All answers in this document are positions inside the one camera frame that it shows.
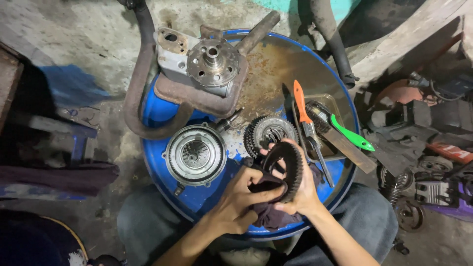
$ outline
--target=hand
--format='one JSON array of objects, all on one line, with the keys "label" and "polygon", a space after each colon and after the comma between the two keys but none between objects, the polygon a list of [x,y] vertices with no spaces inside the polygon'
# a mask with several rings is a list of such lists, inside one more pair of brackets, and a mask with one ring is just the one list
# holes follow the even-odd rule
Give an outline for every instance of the hand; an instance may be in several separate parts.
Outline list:
[{"label": "hand", "polygon": [[257,184],[261,177],[261,171],[241,167],[225,188],[219,203],[202,218],[208,221],[210,230],[218,236],[226,233],[243,234],[248,230],[248,226],[258,219],[256,212],[249,211],[248,206],[275,199],[284,191],[284,187],[280,186],[269,191],[251,193],[248,186]]},{"label": "hand", "polygon": [[[312,171],[310,170],[309,165],[306,163],[304,151],[295,141],[291,139],[282,139],[282,141],[289,142],[297,147],[299,153],[302,156],[302,160],[304,161],[304,169],[302,172],[302,182],[292,202],[286,204],[277,203],[274,205],[274,208],[276,210],[285,211],[289,214],[295,214],[296,212],[298,212],[305,216],[317,212],[317,210],[319,210],[319,208],[321,207],[325,208],[324,205],[320,202],[319,197],[317,196],[317,189],[314,184]],[[269,144],[269,149],[271,149],[273,146],[274,143]],[[260,153],[262,155],[267,155],[268,150],[261,149]],[[286,169],[286,163],[284,162],[284,160],[281,159],[278,161],[278,163],[283,169]],[[286,177],[286,174],[282,174],[277,170],[273,170],[272,175],[281,179],[284,179]]]}]

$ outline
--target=black hose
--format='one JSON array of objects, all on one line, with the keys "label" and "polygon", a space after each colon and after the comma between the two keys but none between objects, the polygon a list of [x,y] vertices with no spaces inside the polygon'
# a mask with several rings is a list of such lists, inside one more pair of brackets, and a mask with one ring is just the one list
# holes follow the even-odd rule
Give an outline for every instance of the black hose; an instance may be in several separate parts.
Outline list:
[{"label": "black hose", "polygon": [[123,115],[126,125],[133,133],[143,139],[161,140],[174,135],[178,130],[183,128],[189,121],[194,108],[189,103],[182,103],[174,118],[160,128],[150,128],[142,123],[140,117],[141,96],[146,86],[146,78],[149,73],[149,68],[151,67],[151,62],[154,60],[156,43],[153,34],[155,29],[153,19],[145,1],[138,2],[133,10],[138,20],[141,46],[125,96]]},{"label": "black hose", "polygon": [[351,72],[350,61],[348,60],[342,38],[337,29],[337,23],[333,16],[330,0],[311,0],[310,9],[314,14],[316,30],[324,37],[332,51],[338,75],[345,86],[351,89],[355,86],[355,80],[357,80],[357,78]]}]

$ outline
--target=leg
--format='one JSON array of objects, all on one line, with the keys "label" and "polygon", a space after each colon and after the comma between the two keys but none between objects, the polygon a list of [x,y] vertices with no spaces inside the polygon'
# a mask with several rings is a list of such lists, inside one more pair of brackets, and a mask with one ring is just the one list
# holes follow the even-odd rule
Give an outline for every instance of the leg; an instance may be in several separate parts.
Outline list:
[{"label": "leg", "polygon": [[154,185],[128,196],[117,217],[118,236],[131,266],[151,264],[191,227]]},{"label": "leg", "polygon": [[[386,258],[398,225],[392,206],[378,191],[354,183],[332,215],[376,261],[381,263]],[[314,229],[302,234],[289,258],[287,266],[334,265],[332,255]]]}]

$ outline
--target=blue barrel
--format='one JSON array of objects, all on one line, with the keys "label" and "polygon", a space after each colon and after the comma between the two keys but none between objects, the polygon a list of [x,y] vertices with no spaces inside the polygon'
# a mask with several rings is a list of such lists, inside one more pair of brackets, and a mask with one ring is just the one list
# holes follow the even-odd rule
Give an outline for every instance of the blue barrel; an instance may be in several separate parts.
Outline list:
[{"label": "blue barrel", "polygon": [[[246,34],[248,29],[235,29],[224,31],[224,38],[229,42],[238,42]],[[301,45],[283,35],[269,33],[248,56],[250,71],[248,79],[258,81],[259,78],[265,79],[265,86],[278,86],[274,91],[278,92],[281,85],[290,84],[297,79],[307,94],[328,93],[336,100],[337,106],[342,114],[342,121],[346,128],[359,133],[359,123],[356,116],[356,110],[353,102],[350,100],[347,89],[344,87],[338,75],[310,48]],[[171,119],[177,112],[178,105],[162,100],[154,94],[156,78],[151,83],[143,102],[143,122],[150,127],[163,126],[166,121]],[[255,86],[251,80],[244,86]],[[282,93],[278,105],[283,105]],[[201,124],[202,120],[215,120],[209,114],[194,111],[189,124]],[[166,200],[186,219],[196,222],[205,213],[213,208],[220,199],[227,183],[240,168],[239,160],[241,156],[234,154],[233,158],[227,160],[225,169],[214,180],[210,187],[187,186],[178,197],[173,192],[177,187],[177,181],[171,176],[166,167],[165,160],[161,154],[166,150],[169,139],[153,141],[142,140],[145,162],[153,182]],[[356,166],[346,159],[333,160],[327,162],[328,169],[332,174],[335,183],[334,188],[330,188],[325,182],[317,188],[320,200],[328,210],[333,210],[347,193],[348,188],[353,182]],[[301,233],[311,226],[310,222],[304,217],[302,222],[289,224],[280,228],[276,232],[269,232],[264,228],[250,226],[248,232],[235,236],[238,239],[252,241],[269,241],[290,237]]]}]

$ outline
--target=coil spring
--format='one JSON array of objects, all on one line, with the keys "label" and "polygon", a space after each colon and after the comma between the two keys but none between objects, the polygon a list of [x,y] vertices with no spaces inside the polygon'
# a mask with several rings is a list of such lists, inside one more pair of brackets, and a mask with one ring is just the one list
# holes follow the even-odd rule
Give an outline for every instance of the coil spring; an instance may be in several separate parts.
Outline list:
[{"label": "coil spring", "polygon": [[382,194],[393,207],[401,197],[402,187],[406,184],[407,177],[406,173],[402,173],[396,178],[386,180],[386,186],[382,189]]}]

